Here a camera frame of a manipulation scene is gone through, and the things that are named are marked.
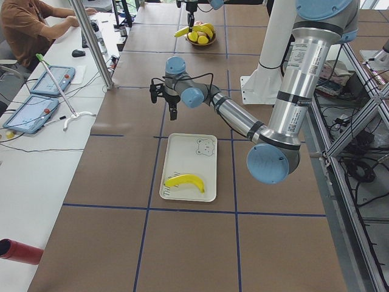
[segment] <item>blue joint cap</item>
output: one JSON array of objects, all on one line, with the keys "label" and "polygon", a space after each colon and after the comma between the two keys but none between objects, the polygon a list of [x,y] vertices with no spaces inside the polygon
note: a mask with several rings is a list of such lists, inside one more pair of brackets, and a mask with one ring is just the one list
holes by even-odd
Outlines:
[{"label": "blue joint cap", "polygon": [[224,1],[223,0],[211,0],[211,1],[209,1],[209,4],[211,4],[213,9],[217,10],[223,6]]},{"label": "blue joint cap", "polygon": [[270,144],[257,144],[251,148],[246,164],[251,175],[265,184],[280,183],[289,174],[285,154]]},{"label": "blue joint cap", "polygon": [[318,21],[335,16],[345,10],[353,0],[296,0],[300,17]]},{"label": "blue joint cap", "polygon": [[195,87],[189,87],[181,94],[181,100],[189,108],[197,108],[204,99],[202,91]]},{"label": "blue joint cap", "polygon": [[355,40],[355,38],[357,37],[357,32],[358,30],[356,29],[352,32],[344,33],[340,41],[338,41],[338,44],[344,44],[348,43],[349,41]]},{"label": "blue joint cap", "polygon": [[183,58],[173,56],[166,61],[165,71],[168,74],[176,75],[185,72],[185,67]]}]

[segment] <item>white desk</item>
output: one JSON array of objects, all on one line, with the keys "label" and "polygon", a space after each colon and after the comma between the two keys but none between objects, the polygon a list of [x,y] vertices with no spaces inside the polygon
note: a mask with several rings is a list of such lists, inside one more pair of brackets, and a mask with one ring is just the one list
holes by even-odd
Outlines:
[{"label": "white desk", "polygon": [[[110,16],[99,13],[95,16],[104,19]],[[115,41],[107,41],[113,32],[110,23],[99,22],[103,37],[106,40],[108,53],[119,56]],[[57,39],[44,59],[53,65],[73,66],[86,65],[86,72],[81,85],[71,85],[66,92],[83,86],[97,72],[97,67],[89,49],[85,49],[86,56],[73,58],[74,49],[81,49],[81,28],[71,28],[64,36]],[[40,64],[30,79],[38,78],[44,68]],[[97,114],[105,95],[105,86],[101,77],[92,85],[85,87],[70,99],[76,111],[91,111]],[[20,90],[14,101],[23,102],[29,96],[24,87]],[[18,103],[11,103],[9,109],[17,109]],[[53,113],[52,120],[63,115],[70,116],[69,108],[63,102]],[[8,119],[10,114],[0,118],[0,125]],[[37,134],[25,134],[14,141],[6,142],[15,148],[25,150],[42,149],[83,149],[89,136],[95,117],[82,116],[73,120],[66,132],[63,131],[64,121],[52,123]],[[2,138],[7,140],[6,130],[0,130]],[[45,151],[24,153],[0,145],[0,221],[1,238],[11,238],[39,248],[45,248],[51,230],[62,205],[64,196],[71,183],[74,171],[80,160],[82,151]],[[1,291],[22,292],[27,291],[35,274],[37,266],[9,260],[0,260]]]}]

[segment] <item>person's arm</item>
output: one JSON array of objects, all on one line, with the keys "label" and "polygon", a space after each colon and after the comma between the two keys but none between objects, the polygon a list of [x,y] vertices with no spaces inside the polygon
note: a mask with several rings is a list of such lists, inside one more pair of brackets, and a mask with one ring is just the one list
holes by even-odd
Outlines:
[{"label": "person's arm", "polygon": [[75,16],[67,16],[64,21],[54,26],[43,26],[39,35],[54,40],[64,35],[72,26],[78,27],[79,23]]},{"label": "person's arm", "polygon": [[[93,15],[97,13],[97,10],[94,8],[87,8],[85,9],[87,15]],[[58,18],[66,18],[68,16],[74,16],[74,11],[72,9],[68,8],[56,8],[54,7],[53,15],[54,17]]]}]

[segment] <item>tablet screen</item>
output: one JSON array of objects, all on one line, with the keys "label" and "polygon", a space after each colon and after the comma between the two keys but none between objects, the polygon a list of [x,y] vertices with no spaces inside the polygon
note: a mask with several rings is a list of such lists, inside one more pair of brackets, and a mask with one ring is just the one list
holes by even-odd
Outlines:
[{"label": "tablet screen", "polygon": [[35,123],[42,119],[46,114],[44,109],[48,108],[53,101],[51,99],[45,99],[43,97],[32,96],[27,103],[25,103],[21,109],[13,118],[8,121],[8,127],[17,126],[23,130],[29,130],[35,126]]}]

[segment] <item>person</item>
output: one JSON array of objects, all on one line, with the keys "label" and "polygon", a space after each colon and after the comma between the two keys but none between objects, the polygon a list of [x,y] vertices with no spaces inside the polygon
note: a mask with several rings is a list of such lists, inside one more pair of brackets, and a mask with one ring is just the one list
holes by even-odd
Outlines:
[{"label": "person", "polygon": [[[87,8],[88,15],[96,9]],[[64,20],[53,26],[45,18],[53,16]],[[40,0],[4,0],[1,6],[2,31],[19,64],[33,71],[39,64],[35,54],[45,54],[54,40],[79,23],[74,11],[56,8]]]}]

